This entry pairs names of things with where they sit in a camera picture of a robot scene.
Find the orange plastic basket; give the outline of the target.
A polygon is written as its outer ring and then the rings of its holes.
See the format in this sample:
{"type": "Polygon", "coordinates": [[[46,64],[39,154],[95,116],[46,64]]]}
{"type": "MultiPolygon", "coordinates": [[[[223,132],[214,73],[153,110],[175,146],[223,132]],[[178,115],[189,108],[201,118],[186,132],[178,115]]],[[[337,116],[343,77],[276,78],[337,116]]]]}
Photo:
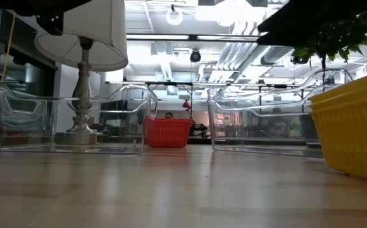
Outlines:
{"type": "Polygon", "coordinates": [[[144,119],[144,144],[152,148],[184,148],[192,122],[186,118],[144,119]]]}

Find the yellow plastic basket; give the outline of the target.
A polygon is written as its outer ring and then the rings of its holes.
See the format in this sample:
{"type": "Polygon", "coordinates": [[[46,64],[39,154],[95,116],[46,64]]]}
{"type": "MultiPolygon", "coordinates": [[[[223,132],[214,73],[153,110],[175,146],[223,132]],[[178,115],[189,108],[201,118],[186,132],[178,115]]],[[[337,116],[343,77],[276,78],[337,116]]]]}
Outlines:
{"type": "Polygon", "coordinates": [[[333,101],[311,115],[327,165],[367,179],[367,97],[333,101]]]}
{"type": "Polygon", "coordinates": [[[309,100],[312,103],[316,103],[316,102],[324,101],[326,99],[330,99],[336,96],[340,96],[342,94],[346,94],[348,92],[359,91],[361,89],[366,89],[366,88],[367,88],[367,76],[354,80],[352,82],[340,85],[334,89],[330,89],[329,91],[325,91],[321,94],[312,96],[309,98],[309,100]]]}

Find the red and black device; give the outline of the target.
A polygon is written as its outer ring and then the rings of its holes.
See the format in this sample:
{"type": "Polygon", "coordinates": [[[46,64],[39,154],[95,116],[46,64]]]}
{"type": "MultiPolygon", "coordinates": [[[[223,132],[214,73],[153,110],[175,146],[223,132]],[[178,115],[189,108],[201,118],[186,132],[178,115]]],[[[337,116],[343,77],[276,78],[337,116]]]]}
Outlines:
{"type": "Polygon", "coordinates": [[[201,137],[203,139],[206,139],[208,137],[207,135],[207,127],[203,123],[196,123],[194,119],[192,118],[192,107],[189,104],[189,100],[186,99],[182,105],[183,108],[185,108],[185,111],[187,112],[190,122],[191,122],[191,128],[189,130],[189,136],[193,137],[201,137]]]}

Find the clear plastic bin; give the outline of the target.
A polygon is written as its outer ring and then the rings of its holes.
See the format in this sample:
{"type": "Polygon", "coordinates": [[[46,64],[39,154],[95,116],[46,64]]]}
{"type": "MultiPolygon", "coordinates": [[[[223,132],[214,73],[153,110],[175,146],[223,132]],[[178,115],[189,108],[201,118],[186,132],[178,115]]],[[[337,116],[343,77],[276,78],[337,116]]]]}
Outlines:
{"type": "Polygon", "coordinates": [[[89,127],[93,145],[59,145],[56,133],[73,126],[70,98],[38,97],[0,84],[0,151],[38,153],[142,153],[144,119],[157,111],[156,95],[143,85],[122,85],[104,98],[91,96],[89,127]]]}
{"type": "Polygon", "coordinates": [[[343,68],[318,70],[301,85],[230,85],[208,90],[215,151],[323,157],[311,98],[354,79],[343,68]]]}

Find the silver lamp base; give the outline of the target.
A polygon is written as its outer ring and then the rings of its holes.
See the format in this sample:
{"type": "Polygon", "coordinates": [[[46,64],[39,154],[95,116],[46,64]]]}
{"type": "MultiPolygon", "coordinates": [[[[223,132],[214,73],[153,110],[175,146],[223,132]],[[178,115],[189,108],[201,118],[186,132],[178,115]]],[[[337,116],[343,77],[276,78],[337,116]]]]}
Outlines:
{"type": "Polygon", "coordinates": [[[82,48],[81,60],[77,64],[78,80],[72,94],[71,102],[67,105],[75,112],[73,126],[66,132],[56,133],[54,142],[59,145],[93,145],[97,143],[98,133],[89,127],[89,109],[92,107],[89,75],[91,65],[89,64],[89,50],[94,43],[93,39],[77,36],[76,43],[82,48]]]}

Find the white lamp shade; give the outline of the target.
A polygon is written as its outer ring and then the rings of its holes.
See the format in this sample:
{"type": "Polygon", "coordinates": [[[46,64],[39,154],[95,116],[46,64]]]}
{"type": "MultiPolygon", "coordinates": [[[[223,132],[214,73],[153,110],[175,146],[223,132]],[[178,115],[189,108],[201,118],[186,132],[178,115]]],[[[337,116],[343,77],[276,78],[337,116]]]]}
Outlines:
{"type": "Polygon", "coordinates": [[[93,40],[88,63],[95,72],[123,69],[128,64],[123,0],[92,0],[64,13],[63,35],[38,31],[37,50],[58,63],[76,68],[82,61],[80,38],[93,40]]]}

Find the green leafy plant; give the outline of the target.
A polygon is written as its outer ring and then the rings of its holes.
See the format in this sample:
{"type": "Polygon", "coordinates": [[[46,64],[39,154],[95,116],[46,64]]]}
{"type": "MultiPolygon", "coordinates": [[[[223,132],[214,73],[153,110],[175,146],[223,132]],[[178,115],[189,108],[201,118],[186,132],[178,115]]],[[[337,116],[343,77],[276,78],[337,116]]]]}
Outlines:
{"type": "Polygon", "coordinates": [[[367,11],[345,19],[325,22],[304,43],[294,48],[294,60],[300,59],[310,64],[320,60],[321,68],[317,74],[308,75],[306,67],[298,67],[292,73],[294,80],[308,86],[322,84],[343,84],[351,78],[345,70],[327,68],[328,62],[344,60],[347,65],[349,56],[360,54],[367,58],[367,11]]]}

